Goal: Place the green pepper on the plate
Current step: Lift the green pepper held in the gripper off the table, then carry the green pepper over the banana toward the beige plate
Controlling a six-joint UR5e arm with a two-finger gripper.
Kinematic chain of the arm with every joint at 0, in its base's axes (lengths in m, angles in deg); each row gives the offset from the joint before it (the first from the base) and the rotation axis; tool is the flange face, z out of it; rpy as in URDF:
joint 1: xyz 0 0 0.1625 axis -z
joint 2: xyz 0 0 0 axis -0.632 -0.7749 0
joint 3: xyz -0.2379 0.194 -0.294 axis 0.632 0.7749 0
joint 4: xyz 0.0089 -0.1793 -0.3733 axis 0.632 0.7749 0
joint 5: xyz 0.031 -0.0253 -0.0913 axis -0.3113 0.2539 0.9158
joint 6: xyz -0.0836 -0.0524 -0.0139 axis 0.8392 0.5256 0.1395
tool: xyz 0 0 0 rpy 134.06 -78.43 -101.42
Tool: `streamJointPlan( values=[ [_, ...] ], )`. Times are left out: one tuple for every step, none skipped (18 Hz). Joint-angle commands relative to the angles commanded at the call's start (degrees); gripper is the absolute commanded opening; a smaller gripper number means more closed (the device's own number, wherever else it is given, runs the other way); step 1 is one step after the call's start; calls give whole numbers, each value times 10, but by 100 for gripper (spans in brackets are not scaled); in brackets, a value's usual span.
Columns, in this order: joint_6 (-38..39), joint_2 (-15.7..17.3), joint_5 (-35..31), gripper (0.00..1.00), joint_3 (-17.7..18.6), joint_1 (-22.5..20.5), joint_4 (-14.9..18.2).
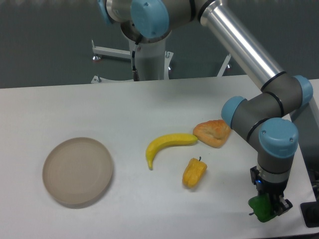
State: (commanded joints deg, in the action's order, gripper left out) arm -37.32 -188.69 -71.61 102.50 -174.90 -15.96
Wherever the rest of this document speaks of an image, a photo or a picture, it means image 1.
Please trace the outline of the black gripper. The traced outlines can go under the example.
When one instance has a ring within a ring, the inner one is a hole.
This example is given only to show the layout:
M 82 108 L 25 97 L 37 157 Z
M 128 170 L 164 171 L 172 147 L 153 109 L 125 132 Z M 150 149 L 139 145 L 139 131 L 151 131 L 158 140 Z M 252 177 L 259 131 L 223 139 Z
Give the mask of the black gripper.
M 256 186 L 258 196 L 269 194 L 271 215 L 280 216 L 293 207 L 293 204 L 284 198 L 284 191 L 290 176 L 290 171 L 281 174 L 270 173 L 260 166 L 250 169 L 251 181 Z

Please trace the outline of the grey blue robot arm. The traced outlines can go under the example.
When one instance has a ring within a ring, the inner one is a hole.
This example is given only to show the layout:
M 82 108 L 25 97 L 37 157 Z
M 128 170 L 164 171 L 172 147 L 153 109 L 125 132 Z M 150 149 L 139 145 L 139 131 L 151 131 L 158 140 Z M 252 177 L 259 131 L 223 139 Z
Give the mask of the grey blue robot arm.
M 297 127 L 284 116 L 313 97 L 303 76 L 289 76 L 240 23 L 223 0 L 100 0 L 105 23 L 118 22 L 130 42 L 129 59 L 134 81 L 163 80 L 165 40 L 170 32 L 193 20 L 211 32 L 261 90 L 251 100 L 232 97 L 221 116 L 258 153 L 250 170 L 258 196 L 250 199 L 254 211 L 275 217 L 292 203 L 284 190 L 298 147 Z

